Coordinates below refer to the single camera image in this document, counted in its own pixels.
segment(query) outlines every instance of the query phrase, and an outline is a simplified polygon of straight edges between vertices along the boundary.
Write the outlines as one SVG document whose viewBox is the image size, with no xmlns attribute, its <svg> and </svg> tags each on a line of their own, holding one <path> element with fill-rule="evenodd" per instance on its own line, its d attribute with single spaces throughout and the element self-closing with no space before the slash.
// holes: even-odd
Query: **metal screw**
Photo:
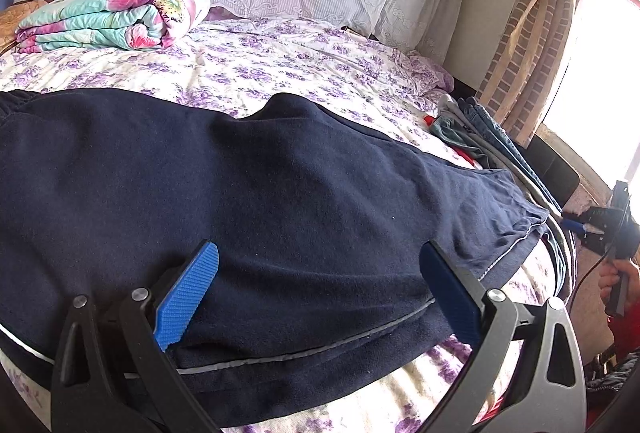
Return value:
<svg viewBox="0 0 640 433">
<path fill-rule="evenodd" d="M 86 296 L 79 295 L 74 297 L 74 307 L 82 308 L 86 305 Z"/>
<path fill-rule="evenodd" d="M 501 303 L 505 299 L 507 299 L 507 296 L 504 294 L 504 292 L 497 288 L 492 288 L 486 294 L 489 296 L 489 299 L 491 299 L 491 301 L 495 301 L 496 303 Z"/>
<path fill-rule="evenodd" d="M 131 293 L 131 299 L 133 301 L 144 301 L 149 296 L 149 291 L 146 288 L 136 288 Z"/>
<path fill-rule="evenodd" d="M 564 303 L 562 303 L 562 300 L 560 298 L 550 297 L 548 301 L 549 306 L 553 308 L 553 310 L 562 310 L 564 308 Z"/>
</svg>

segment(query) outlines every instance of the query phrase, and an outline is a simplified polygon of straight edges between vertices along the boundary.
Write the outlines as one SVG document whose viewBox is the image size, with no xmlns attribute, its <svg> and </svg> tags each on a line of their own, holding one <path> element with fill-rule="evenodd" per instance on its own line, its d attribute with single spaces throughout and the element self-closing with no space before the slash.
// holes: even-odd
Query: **red sleeve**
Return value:
<svg viewBox="0 0 640 433">
<path fill-rule="evenodd" d="M 640 301 L 625 311 L 623 318 L 609 318 L 609 328 L 616 345 L 616 360 L 640 347 Z"/>
</svg>

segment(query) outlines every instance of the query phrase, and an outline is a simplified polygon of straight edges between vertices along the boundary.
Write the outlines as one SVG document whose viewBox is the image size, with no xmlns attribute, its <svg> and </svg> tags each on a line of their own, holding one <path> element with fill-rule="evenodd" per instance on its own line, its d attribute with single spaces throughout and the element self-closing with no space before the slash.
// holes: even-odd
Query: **checkered curtain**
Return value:
<svg viewBox="0 0 640 433">
<path fill-rule="evenodd" d="M 526 146 L 544 116 L 578 0 L 517 0 L 477 97 Z"/>
</svg>

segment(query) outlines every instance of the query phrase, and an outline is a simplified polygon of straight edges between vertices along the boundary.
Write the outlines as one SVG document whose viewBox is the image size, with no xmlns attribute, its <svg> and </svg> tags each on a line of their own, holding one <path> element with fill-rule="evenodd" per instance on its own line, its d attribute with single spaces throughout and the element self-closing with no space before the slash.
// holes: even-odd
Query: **blue gripper pad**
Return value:
<svg viewBox="0 0 640 433">
<path fill-rule="evenodd" d="M 476 297 L 484 294 L 484 288 L 469 271 L 453 269 L 455 267 L 449 264 L 436 244 L 428 241 L 422 246 L 420 249 L 422 277 L 458 340 L 474 348 L 482 338 L 481 308 L 458 276 L 465 278 L 465 282 L 470 285 Z"/>
<path fill-rule="evenodd" d="M 218 260 L 216 244 L 204 243 L 158 305 L 154 337 L 163 352 L 169 345 L 180 341 L 218 273 Z"/>
</svg>

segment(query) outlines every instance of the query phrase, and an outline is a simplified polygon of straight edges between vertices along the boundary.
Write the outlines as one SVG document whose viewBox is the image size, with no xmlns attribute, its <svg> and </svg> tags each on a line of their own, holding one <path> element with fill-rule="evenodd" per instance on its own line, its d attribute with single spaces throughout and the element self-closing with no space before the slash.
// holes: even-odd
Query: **floral quilt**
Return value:
<svg viewBox="0 0 640 433">
<path fill-rule="evenodd" d="M 122 88 L 187 106 L 243 117 L 271 95 L 303 95 L 354 122 L 450 162 L 472 167 L 422 120 L 452 87 L 443 69 L 417 55 L 305 19 L 254 18 L 204 22 L 172 47 L 149 52 L 61 48 L 0 58 L 0 90 L 53 92 Z M 539 243 L 505 291 L 542 303 L 553 295 L 554 270 Z M 0 333 L 7 331 L 1 326 Z M 484 411 L 504 392 L 519 354 L 510 353 Z M 460 373 L 470 348 L 451 336 L 375 383 L 327 403 L 229 433 L 413 433 Z M 49 392 L 0 352 L 0 363 L 34 413 L 50 426 Z"/>
</svg>

